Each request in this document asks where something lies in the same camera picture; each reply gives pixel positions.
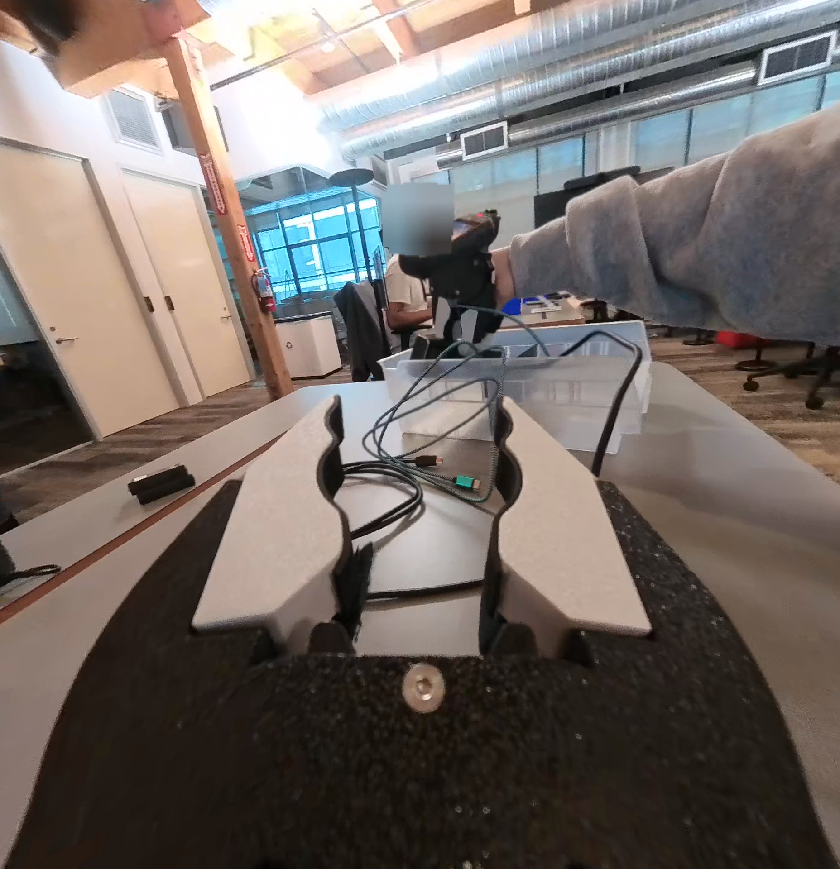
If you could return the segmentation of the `silver air duct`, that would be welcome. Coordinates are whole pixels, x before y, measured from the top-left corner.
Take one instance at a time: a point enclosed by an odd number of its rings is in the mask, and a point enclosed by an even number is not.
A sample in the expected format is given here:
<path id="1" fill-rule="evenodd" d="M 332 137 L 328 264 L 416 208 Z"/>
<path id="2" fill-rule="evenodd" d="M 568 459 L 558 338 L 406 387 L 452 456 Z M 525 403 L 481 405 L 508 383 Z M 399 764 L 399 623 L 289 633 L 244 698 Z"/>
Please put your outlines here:
<path id="1" fill-rule="evenodd" d="M 495 94 L 490 106 L 464 105 L 454 111 L 439 109 L 421 114 L 409 113 L 406 120 L 384 118 L 382 126 L 370 132 L 360 131 L 345 143 L 347 158 L 390 151 L 409 152 L 437 142 L 447 133 L 456 134 L 456 143 L 438 156 L 439 165 L 449 167 L 481 154 L 471 146 L 465 151 L 462 139 L 479 135 L 481 129 L 505 125 L 506 145 L 514 148 L 576 136 L 587 130 L 640 120 L 665 112 L 682 110 L 729 96 L 751 93 L 792 81 L 840 72 L 840 56 L 824 68 L 783 71 L 782 66 L 766 57 L 771 71 L 758 62 L 743 62 L 718 67 L 692 76 L 676 76 L 645 88 L 614 94 L 612 89 L 574 96 L 564 101 L 534 108 L 506 107 L 504 96 Z"/>
<path id="2" fill-rule="evenodd" d="M 548 62 L 715 14 L 764 14 L 786 2 L 565 2 L 316 94 L 318 129 L 342 133 Z"/>

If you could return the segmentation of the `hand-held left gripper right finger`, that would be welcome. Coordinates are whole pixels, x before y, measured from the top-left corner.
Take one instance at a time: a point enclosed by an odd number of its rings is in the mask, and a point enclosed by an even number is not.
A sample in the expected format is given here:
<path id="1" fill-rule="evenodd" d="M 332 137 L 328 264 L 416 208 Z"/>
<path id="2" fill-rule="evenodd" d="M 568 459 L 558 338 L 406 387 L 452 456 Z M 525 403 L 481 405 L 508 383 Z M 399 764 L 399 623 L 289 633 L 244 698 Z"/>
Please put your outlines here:
<path id="1" fill-rule="evenodd" d="M 515 627 L 540 655 L 589 631 L 648 638 L 653 627 L 594 475 L 511 398 L 494 430 L 494 517 L 480 593 L 480 654 Z"/>

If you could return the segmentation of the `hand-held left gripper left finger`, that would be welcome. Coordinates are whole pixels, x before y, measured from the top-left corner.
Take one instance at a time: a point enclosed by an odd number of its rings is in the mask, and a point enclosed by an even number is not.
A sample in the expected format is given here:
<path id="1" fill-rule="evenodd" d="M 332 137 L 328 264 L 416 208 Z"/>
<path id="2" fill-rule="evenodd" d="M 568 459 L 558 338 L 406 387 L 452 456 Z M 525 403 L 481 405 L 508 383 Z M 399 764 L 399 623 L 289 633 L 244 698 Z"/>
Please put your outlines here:
<path id="1" fill-rule="evenodd" d="M 339 396 L 317 404 L 245 472 L 191 625 L 263 628 L 279 651 L 307 650 L 334 622 L 352 646 L 369 589 L 371 545 L 354 549 L 336 496 L 345 480 Z"/>

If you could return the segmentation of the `black floor lamp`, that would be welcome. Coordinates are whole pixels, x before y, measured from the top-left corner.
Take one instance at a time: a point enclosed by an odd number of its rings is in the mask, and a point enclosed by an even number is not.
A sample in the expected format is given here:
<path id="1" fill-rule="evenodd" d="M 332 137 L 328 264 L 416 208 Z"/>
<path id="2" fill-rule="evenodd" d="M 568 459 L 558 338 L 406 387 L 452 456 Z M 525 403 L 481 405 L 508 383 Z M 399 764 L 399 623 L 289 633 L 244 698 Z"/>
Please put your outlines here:
<path id="1" fill-rule="evenodd" d="M 359 188 L 360 186 L 371 183 L 373 179 L 374 173 L 371 169 L 368 168 L 346 168 L 341 171 L 335 172 L 329 178 L 329 183 L 332 187 L 347 189 L 351 193 L 354 204 L 357 232 L 359 233 L 360 237 L 362 258 L 366 270 L 366 280 L 368 280 L 369 282 L 372 280 L 372 269 L 370 265 L 369 250 L 364 233 L 364 224 L 360 209 Z"/>

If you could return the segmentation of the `person's right forearm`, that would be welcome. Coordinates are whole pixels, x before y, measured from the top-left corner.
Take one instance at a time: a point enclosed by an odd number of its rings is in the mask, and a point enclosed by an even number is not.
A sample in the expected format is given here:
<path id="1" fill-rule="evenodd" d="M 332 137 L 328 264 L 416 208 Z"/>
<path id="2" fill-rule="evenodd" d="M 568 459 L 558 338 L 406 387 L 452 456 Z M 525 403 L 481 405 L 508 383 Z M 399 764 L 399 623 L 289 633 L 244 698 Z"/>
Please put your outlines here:
<path id="1" fill-rule="evenodd" d="M 681 328 L 840 347 L 840 103 L 516 235 L 519 297 L 567 291 Z"/>

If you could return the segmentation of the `wooden support post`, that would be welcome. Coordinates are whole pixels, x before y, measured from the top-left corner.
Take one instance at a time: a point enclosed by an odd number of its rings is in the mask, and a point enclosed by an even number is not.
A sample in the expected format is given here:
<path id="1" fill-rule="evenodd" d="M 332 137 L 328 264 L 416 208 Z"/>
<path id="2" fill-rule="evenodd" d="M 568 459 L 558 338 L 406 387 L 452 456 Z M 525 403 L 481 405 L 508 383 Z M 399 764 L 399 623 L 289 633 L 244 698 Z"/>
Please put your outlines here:
<path id="1" fill-rule="evenodd" d="M 293 384 L 276 332 L 273 314 L 262 313 L 252 289 L 252 274 L 255 269 L 262 266 L 257 256 L 256 263 L 248 263 L 241 250 L 236 224 L 244 223 L 248 229 L 249 226 L 229 165 L 227 149 L 217 121 L 216 107 L 203 74 L 202 63 L 192 53 L 187 42 L 178 36 L 167 40 L 162 46 L 162 52 L 167 61 L 179 101 L 182 104 L 182 112 L 185 115 L 197 157 L 203 153 L 209 153 L 217 168 L 223 195 L 228 205 L 228 213 L 218 215 L 209 201 L 215 212 L 221 239 L 228 254 L 235 287 L 240 296 L 244 320 L 260 363 L 269 398 L 271 401 L 276 401 L 291 394 Z"/>

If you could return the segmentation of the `black office chair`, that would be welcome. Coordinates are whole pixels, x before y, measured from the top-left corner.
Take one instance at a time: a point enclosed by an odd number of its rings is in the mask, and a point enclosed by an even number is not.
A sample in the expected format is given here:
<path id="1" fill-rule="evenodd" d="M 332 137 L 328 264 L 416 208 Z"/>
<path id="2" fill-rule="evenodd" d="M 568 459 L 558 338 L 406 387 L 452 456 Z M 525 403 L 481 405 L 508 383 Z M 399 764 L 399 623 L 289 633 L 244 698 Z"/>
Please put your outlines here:
<path id="1" fill-rule="evenodd" d="M 788 381 L 802 376 L 812 377 L 813 382 L 803 404 L 809 411 L 821 411 L 825 404 L 822 391 L 830 384 L 833 375 L 840 373 L 840 347 L 828 346 L 819 353 L 817 344 L 808 343 L 803 357 L 785 363 L 772 363 L 763 358 L 765 346 L 765 343 L 760 343 L 753 358 L 734 364 L 734 370 L 745 375 L 742 389 L 754 394 L 760 390 L 762 380 L 768 377 L 782 377 Z"/>

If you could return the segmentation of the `white duct vent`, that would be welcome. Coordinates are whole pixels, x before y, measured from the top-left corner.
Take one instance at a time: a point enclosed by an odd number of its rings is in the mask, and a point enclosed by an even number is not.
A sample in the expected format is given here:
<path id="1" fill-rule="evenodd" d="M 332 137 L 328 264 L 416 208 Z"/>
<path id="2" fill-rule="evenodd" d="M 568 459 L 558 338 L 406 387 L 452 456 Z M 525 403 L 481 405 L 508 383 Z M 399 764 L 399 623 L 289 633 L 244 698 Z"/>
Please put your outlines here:
<path id="1" fill-rule="evenodd" d="M 838 36 L 838 30 L 828 30 L 763 49 L 756 86 L 762 88 L 826 70 L 834 59 Z"/>
<path id="2" fill-rule="evenodd" d="M 500 121 L 460 134 L 463 161 L 473 161 L 500 153 L 509 147 L 509 123 Z"/>

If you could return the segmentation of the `dark jacket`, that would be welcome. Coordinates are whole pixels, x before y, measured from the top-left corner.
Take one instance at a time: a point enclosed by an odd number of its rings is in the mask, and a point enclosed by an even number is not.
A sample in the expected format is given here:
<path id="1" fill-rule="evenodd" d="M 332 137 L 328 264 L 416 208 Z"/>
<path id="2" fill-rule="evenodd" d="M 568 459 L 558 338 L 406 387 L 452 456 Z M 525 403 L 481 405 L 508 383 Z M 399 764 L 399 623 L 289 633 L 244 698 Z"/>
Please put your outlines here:
<path id="1" fill-rule="evenodd" d="M 392 336 L 382 320 L 374 285 L 367 281 L 346 282 L 333 301 L 345 327 L 352 380 L 384 381 L 380 362 L 392 355 Z"/>

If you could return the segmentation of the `person's right hand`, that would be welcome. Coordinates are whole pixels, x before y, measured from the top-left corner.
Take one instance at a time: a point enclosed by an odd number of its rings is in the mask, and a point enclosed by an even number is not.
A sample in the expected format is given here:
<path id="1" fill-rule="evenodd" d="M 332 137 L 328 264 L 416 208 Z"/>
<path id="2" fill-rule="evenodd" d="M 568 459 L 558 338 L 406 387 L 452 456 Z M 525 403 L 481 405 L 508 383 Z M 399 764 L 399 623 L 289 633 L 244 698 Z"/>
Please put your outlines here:
<path id="1" fill-rule="evenodd" d="M 503 310 L 512 299 L 518 296 L 511 263 L 511 247 L 492 250 L 490 264 L 493 269 L 494 305 L 498 310 Z"/>

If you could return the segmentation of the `clear plastic storage box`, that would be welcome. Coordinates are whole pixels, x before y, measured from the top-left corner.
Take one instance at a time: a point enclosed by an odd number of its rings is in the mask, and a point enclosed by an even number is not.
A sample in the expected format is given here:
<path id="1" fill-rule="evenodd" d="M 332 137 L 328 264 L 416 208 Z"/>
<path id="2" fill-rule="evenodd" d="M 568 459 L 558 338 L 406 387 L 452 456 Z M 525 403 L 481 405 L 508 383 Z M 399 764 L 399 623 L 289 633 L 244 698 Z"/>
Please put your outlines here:
<path id="1" fill-rule="evenodd" d="M 548 354 L 524 329 L 503 329 L 463 365 L 446 359 L 410 361 L 410 351 L 382 359 L 395 423 L 404 435 L 490 440 L 490 411 L 483 406 L 501 382 L 512 399 L 566 449 L 594 453 L 622 383 L 642 352 L 623 397 L 605 451 L 617 453 L 623 435 L 640 434 L 652 386 L 652 355 L 639 320 L 561 325 L 535 331 Z"/>

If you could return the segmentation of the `white recycling bin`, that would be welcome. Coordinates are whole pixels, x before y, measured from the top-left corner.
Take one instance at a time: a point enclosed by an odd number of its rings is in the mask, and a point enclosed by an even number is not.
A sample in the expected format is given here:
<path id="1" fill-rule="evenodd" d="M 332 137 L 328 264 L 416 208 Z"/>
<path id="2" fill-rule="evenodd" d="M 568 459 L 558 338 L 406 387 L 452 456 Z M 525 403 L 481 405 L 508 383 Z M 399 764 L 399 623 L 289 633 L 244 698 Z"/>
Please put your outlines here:
<path id="1" fill-rule="evenodd" d="M 279 318 L 275 326 L 291 379 L 326 377 L 342 368 L 330 312 Z"/>

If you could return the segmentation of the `black computer monitor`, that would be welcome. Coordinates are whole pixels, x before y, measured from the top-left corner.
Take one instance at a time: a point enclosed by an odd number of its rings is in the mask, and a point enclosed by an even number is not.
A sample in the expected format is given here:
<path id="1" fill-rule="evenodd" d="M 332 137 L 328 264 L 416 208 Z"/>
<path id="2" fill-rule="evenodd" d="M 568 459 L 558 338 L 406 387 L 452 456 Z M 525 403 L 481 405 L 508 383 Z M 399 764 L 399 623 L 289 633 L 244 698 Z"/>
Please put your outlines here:
<path id="1" fill-rule="evenodd" d="M 534 228 L 554 221 L 566 213 L 570 201 L 620 177 L 637 178 L 640 166 L 629 166 L 617 170 L 598 172 L 593 175 L 567 180 L 560 189 L 540 193 L 534 197 Z"/>

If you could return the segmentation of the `wall vent grille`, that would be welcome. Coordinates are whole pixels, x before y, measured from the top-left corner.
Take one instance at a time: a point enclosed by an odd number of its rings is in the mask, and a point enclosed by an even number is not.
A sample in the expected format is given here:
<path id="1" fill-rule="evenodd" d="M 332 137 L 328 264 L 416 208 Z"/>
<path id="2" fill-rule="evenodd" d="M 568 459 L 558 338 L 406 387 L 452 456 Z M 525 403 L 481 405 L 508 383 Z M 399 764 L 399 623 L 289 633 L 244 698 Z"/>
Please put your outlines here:
<path id="1" fill-rule="evenodd" d="M 163 153 L 153 113 L 145 97 L 126 89 L 112 89 L 102 99 L 116 143 L 149 153 Z"/>

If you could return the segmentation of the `cream door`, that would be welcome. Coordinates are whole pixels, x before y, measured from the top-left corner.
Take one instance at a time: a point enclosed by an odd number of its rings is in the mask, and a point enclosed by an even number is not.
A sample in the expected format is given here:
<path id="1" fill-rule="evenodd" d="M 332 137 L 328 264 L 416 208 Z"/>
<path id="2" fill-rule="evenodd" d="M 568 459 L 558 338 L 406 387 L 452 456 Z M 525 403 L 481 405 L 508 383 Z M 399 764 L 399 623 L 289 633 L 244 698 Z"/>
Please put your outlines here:
<path id="1" fill-rule="evenodd" d="M 228 300 L 201 190 L 130 169 L 123 182 L 201 396 L 246 383 L 251 377 L 247 346 Z"/>
<path id="2" fill-rule="evenodd" d="M 96 435 L 177 407 L 87 162 L 0 143 L 0 251 Z"/>

